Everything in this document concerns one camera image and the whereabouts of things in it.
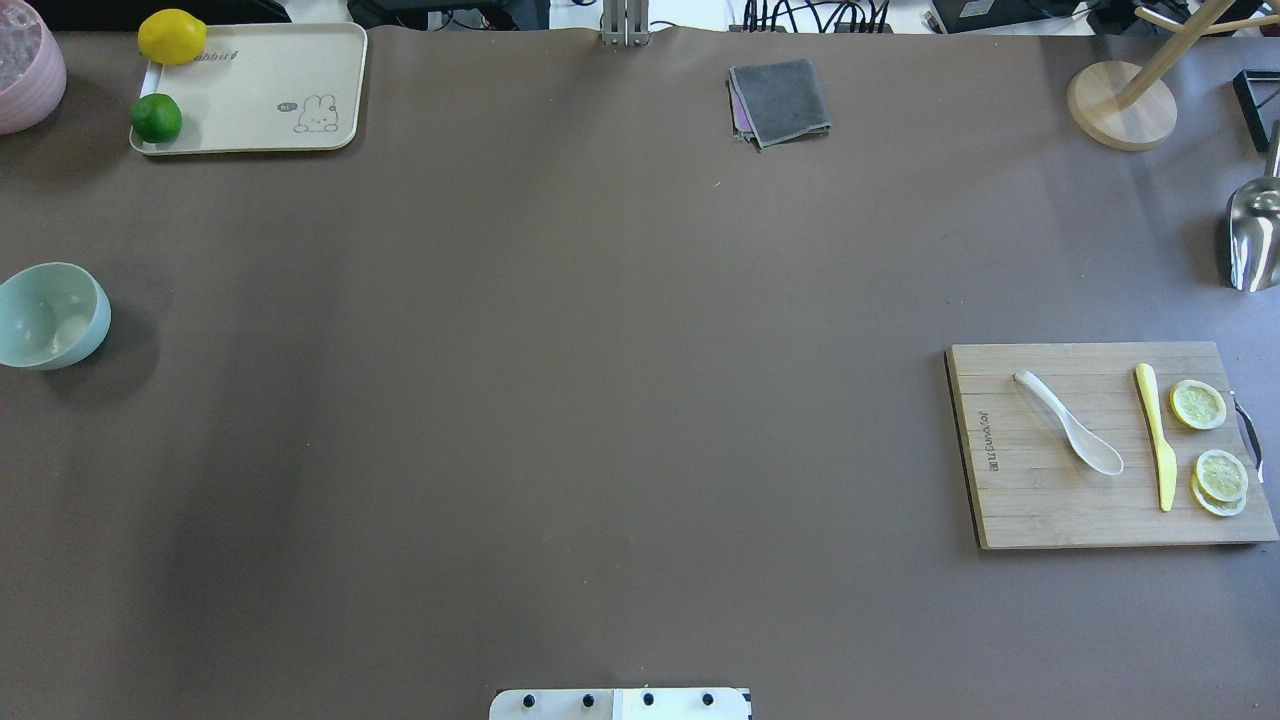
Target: knife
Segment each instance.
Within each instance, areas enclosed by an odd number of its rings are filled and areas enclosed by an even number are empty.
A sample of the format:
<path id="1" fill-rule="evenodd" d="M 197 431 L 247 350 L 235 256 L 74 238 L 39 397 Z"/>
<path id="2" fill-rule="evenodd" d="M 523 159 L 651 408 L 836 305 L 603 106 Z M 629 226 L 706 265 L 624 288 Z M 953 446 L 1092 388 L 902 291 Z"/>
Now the knife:
<path id="1" fill-rule="evenodd" d="M 1156 370 L 1146 363 L 1139 363 L 1133 370 L 1138 378 L 1138 395 L 1142 396 L 1142 409 L 1151 427 L 1151 445 L 1156 450 L 1156 475 L 1160 478 L 1160 509 L 1169 512 L 1174 509 L 1174 488 L 1178 486 L 1178 456 L 1174 447 L 1165 439 L 1165 425 L 1160 421 L 1160 388 L 1156 384 Z"/>

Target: white spoon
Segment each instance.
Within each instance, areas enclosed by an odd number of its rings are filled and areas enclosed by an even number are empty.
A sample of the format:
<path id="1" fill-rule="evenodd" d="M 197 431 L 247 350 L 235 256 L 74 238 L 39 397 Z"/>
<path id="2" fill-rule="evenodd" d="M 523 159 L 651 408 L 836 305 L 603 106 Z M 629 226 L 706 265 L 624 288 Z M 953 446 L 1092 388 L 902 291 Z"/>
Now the white spoon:
<path id="1" fill-rule="evenodd" d="M 1062 405 L 1062 401 L 1053 395 L 1053 391 L 1041 382 L 1034 373 L 1021 372 L 1014 373 L 1014 379 L 1029 387 L 1036 397 L 1044 401 L 1044 405 L 1057 415 L 1057 420 L 1062 423 L 1062 429 L 1066 430 L 1066 439 L 1071 443 L 1071 450 L 1084 460 L 1089 468 L 1102 473 L 1103 475 L 1119 475 L 1124 470 L 1124 459 L 1116 452 L 1116 448 L 1107 445 L 1102 438 L 1089 432 L 1071 411 Z"/>

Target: metal scoop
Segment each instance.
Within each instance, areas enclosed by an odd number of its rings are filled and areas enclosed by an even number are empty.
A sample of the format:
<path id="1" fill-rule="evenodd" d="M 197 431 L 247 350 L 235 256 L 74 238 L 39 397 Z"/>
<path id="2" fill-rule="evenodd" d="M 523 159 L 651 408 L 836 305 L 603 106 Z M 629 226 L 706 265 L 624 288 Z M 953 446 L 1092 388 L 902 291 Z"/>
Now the metal scoop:
<path id="1" fill-rule="evenodd" d="M 1103 475 L 1119 475 L 1124 470 L 1124 459 L 1116 452 L 1116 448 L 1111 447 L 1102 438 L 1089 432 L 1083 423 L 1071 415 L 1071 411 L 1062 405 L 1062 401 L 1053 395 L 1053 391 L 1041 382 L 1034 373 L 1021 372 L 1015 373 L 1014 379 L 1023 383 L 1036 397 L 1044 401 L 1044 405 L 1057 415 L 1057 420 L 1062 423 L 1062 429 L 1066 430 L 1066 441 L 1071 443 L 1071 450 L 1084 460 L 1089 468 L 1102 473 Z"/>
<path id="2" fill-rule="evenodd" d="M 1280 284 L 1280 120 L 1271 128 L 1266 173 L 1233 192 L 1228 204 L 1231 286 L 1245 292 Z"/>

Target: pink bowl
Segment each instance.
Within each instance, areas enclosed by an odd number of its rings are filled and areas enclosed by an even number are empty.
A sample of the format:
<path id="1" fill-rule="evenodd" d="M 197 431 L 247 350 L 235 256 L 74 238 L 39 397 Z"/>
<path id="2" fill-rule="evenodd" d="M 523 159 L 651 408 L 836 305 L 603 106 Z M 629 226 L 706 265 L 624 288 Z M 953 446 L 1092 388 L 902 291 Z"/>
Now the pink bowl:
<path id="1" fill-rule="evenodd" d="M 3 4 L 26 5 L 19 0 L 8 0 Z M 32 9 L 31 14 L 38 18 L 36 10 Z M 47 118 L 67 90 L 67 65 L 63 64 L 63 53 L 44 20 L 40 23 L 40 50 L 31 60 L 31 67 L 13 85 L 0 90 L 0 135 L 27 129 Z"/>

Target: cloth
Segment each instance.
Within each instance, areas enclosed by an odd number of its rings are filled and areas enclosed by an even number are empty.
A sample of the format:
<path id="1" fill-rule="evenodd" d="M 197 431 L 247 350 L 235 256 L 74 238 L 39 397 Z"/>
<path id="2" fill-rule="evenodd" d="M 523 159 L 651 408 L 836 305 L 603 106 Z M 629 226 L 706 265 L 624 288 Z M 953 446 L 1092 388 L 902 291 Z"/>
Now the cloth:
<path id="1" fill-rule="evenodd" d="M 831 115 L 813 61 L 733 67 L 728 77 L 735 127 L 745 115 L 750 131 L 739 128 L 739 135 L 748 140 L 754 137 L 762 149 L 831 129 Z"/>

